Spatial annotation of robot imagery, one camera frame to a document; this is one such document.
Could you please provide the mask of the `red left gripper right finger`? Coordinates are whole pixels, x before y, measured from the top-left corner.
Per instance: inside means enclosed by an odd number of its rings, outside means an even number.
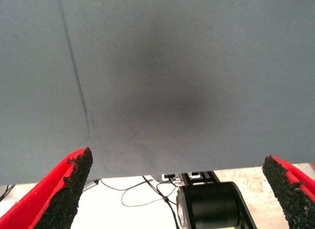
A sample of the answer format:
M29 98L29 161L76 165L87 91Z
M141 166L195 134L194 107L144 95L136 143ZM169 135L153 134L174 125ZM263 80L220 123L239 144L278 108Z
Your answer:
M315 181L293 164L266 156L262 171L291 229L315 227Z

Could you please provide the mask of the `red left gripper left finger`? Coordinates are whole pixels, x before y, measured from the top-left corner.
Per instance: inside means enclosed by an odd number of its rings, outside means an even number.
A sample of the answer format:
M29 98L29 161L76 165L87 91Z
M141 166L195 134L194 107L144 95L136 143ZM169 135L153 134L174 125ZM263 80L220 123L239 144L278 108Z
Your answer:
M88 147L67 155L0 218L0 227L71 228L92 164Z

